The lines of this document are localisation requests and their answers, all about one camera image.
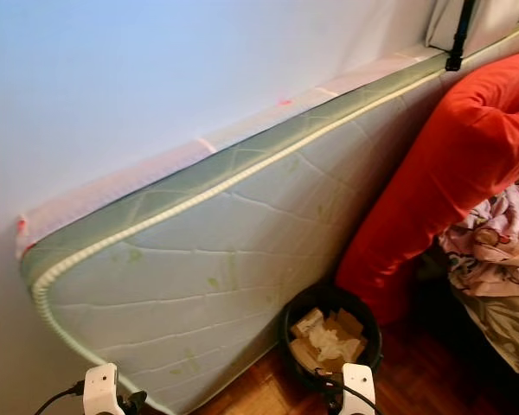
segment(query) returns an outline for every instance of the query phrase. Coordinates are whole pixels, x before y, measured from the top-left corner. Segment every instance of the white wall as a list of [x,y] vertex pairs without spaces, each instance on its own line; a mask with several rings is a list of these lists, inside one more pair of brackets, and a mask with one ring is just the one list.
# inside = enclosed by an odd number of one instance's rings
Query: white wall
[[432,6],[0,0],[0,414],[33,413],[87,367],[30,304],[19,213],[420,41]]

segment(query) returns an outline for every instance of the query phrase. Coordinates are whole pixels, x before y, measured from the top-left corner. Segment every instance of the quilted mattress surface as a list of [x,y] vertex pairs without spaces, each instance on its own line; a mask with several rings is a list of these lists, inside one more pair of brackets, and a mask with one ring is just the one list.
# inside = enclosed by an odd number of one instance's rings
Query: quilted mattress surface
[[333,99],[52,233],[22,258],[42,318],[95,364],[190,412],[276,341],[332,270],[433,107],[519,32],[445,73],[439,55]]

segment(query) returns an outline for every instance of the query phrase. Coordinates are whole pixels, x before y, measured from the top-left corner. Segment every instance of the red pillow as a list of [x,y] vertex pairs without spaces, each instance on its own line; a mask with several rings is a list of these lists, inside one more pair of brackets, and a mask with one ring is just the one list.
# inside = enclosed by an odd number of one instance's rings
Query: red pillow
[[439,103],[353,239],[336,283],[380,323],[407,311],[414,257],[519,177],[519,54],[466,76]]

